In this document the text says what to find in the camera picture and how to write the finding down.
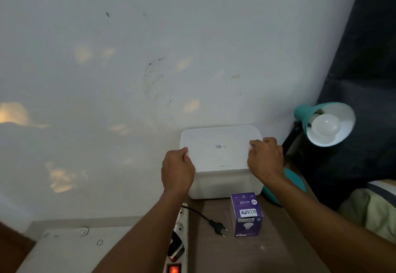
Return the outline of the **person's left hand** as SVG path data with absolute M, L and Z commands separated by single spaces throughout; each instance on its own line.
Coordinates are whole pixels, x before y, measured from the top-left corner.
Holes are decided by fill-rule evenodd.
M 190 159 L 183 162 L 180 150 L 170 150 L 162 162 L 161 180 L 165 193 L 186 197 L 194 181 L 195 167 Z

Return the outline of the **person's right hand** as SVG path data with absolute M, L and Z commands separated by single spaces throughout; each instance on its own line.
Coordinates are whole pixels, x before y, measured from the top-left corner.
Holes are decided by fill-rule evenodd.
M 247 165 L 261 183 L 270 187 L 285 179 L 283 148 L 274 137 L 265 137 L 262 141 L 261 151 L 248 153 Z

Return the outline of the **white plastic container lid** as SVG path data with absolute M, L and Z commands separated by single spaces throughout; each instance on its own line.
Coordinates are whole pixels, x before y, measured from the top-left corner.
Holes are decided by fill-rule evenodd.
M 253 125 L 187 129 L 180 148 L 187 147 L 197 173 L 245 170 L 251 140 L 262 140 Z

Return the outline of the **person's right forearm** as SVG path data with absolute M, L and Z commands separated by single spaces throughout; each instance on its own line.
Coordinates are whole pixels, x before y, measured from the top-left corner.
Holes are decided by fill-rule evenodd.
M 260 180 L 331 273 L 396 273 L 395 244 L 346 220 L 284 175 L 270 174 Z

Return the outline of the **person's left forearm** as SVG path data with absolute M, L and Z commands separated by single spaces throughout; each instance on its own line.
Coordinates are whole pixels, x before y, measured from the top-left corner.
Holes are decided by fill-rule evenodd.
M 186 190 L 166 189 L 92 273 L 162 273 Z

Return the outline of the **translucent white plastic container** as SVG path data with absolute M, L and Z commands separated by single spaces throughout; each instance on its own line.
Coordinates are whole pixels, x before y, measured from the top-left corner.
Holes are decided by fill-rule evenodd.
M 232 194 L 260 194 L 263 184 L 249 169 L 196 172 L 189 190 L 191 199 L 222 199 Z

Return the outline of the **teal desk lamp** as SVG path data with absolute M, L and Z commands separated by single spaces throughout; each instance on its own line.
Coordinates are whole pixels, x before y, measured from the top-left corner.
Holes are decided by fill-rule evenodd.
M 313 133 L 311 123 L 315 117 L 322 114 L 336 116 L 341 122 L 340 131 L 333 137 L 321 137 Z M 353 108 L 341 102 L 327 102 L 315 106 L 300 105 L 294 110 L 294 126 L 290 134 L 282 144 L 283 155 L 287 155 L 295 140 L 304 134 L 312 146 L 313 151 L 318 150 L 321 158 L 329 158 L 327 154 L 334 153 L 341 144 L 354 130 L 356 114 Z

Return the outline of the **white power strip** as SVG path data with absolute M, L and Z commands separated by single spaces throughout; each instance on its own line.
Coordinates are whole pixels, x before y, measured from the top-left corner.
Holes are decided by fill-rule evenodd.
M 172 263 L 167 256 L 163 273 L 188 273 L 189 210 L 183 208 L 180 209 L 173 231 L 175 231 L 181 238 L 185 247 L 185 252 L 175 263 Z

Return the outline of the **white light bulb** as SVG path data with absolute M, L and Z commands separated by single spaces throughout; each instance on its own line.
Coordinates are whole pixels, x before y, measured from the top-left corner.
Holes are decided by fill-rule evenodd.
M 322 114 L 312 121 L 311 129 L 318 136 L 333 137 L 340 131 L 341 122 L 334 115 Z

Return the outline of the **purple light bulb box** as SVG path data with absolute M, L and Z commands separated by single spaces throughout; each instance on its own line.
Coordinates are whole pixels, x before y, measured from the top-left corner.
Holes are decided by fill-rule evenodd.
M 232 194 L 230 203 L 235 237 L 258 236 L 262 226 L 263 213 L 255 193 Z

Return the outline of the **black and white plug adapter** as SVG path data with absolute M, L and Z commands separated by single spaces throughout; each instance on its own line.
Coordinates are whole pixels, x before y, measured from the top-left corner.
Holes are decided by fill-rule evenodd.
M 167 251 L 167 256 L 172 263 L 177 262 L 185 252 L 184 244 L 179 235 L 173 231 L 171 243 Z

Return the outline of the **pale green striped pillow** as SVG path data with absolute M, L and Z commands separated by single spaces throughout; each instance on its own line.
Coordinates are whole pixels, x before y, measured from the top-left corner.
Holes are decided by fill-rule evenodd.
M 337 212 L 396 245 L 396 180 L 366 183 L 354 190 Z

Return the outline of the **dark grey curtain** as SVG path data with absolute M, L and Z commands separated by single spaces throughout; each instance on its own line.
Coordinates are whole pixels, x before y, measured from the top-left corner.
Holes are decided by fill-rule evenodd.
M 396 179 L 396 0 L 355 0 L 318 98 L 351 106 L 356 123 L 340 144 L 304 137 L 293 162 L 332 210 L 374 180 Z

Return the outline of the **white storage box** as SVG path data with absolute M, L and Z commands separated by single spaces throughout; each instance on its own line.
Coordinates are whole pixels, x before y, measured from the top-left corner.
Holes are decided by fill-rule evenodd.
M 91 273 L 131 228 L 48 229 L 16 273 Z

